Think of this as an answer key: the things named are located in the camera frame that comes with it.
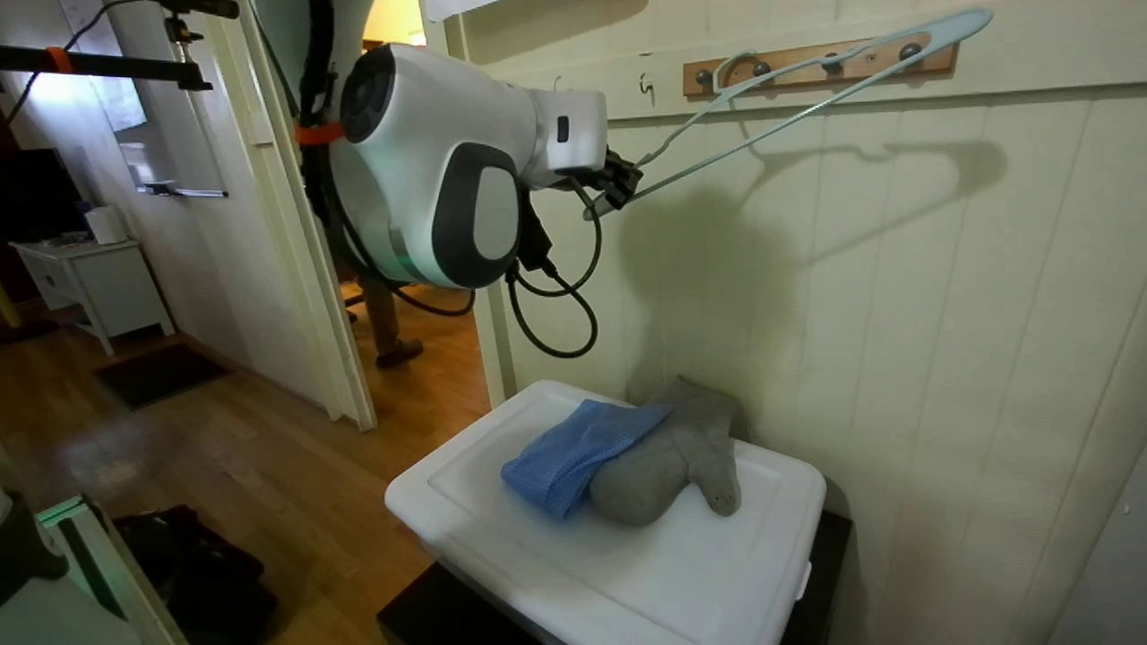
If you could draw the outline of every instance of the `wooden floor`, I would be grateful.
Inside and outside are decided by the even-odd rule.
[[[126,414],[93,380],[106,360],[91,339],[0,346],[0,458],[36,507],[64,494],[91,494],[110,515],[193,507],[270,567],[272,642],[379,642],[377,611],[430,567],[387,515],[385,489],[486,414],[469,318],[402,306],[402,330],[428,352],[379,374],[369,327],[356,324],[379,414],[371,433],[333,428],[252,374]]]

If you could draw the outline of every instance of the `doorway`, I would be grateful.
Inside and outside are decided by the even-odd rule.
[[[410,44],[428,47],[418,0],[377,0],[361,34],[361,47]],[[404,287],[410,303],[456,312],[466,291],[440,287]],[[423,352],[379,365],[379,339],[371,330],[361,284],[356,272],[342,272],[342,297],[346,306],[356,352],[367,374],[367,386],[377,408],[377,428],[423,428],[448,440],[456,429],[469,428],[491,408],[483,365],[477,352],[472,312],[432,316],[404,297],[395,303],[398,339],[418,346]]]

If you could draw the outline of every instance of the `floor mat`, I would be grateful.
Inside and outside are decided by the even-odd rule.
[[[207,383],[226,371],[184,346],[146,352],[138,360],[126,360],[98,371],[98,380],[128,408],[160,403],[186,386]]]

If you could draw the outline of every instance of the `gray cloth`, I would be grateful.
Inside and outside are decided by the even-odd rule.
[[[692,481],[713,512],[731,515],[742,507],[731,457],[739,405],[684,378],[650,405],[668,405],[671,414],[661,429],[595,474],[586,489],[595,512],[644,527],[661,519]]]

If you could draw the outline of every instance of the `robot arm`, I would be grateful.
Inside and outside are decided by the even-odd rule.
[[[491,83],[414,47],[356,61],[338,194],[395,284],[483,287],[511,263],[526,194],[607,168],[607,100]]]

